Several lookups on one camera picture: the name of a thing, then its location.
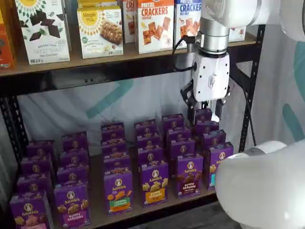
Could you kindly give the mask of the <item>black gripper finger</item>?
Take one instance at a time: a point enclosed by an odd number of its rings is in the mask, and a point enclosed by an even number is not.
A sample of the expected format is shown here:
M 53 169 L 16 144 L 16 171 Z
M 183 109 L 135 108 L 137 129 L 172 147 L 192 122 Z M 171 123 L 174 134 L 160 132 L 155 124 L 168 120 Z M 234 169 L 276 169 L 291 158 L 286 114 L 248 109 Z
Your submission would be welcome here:
M 193 93 L 193 80 L 180 90 L 181 96 L 187 105 L 187 118 L 191 125 L 196 124 L 196 107 L 197 101 Z
M 229 97 L 230 95 L 231 95 L 230 87 L 228 87 L 225 97 L 216 100 L 215 115 L 219 118 L 219 120 L 222 119 L 223 106 L 226 103 L 226 98 Z

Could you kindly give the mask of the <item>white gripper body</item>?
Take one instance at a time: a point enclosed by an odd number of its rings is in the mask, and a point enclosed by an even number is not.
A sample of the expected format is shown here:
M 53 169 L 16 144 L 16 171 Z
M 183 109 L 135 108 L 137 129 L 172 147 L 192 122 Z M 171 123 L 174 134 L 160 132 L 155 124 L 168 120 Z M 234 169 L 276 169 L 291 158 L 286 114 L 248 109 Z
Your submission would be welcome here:
M 191 71 L 193 94 L 196 101 L 222 99 L 227 94 L 230 57 L 223 55 L 207 55 L 198 51 L 193 60 L 195 70 Z

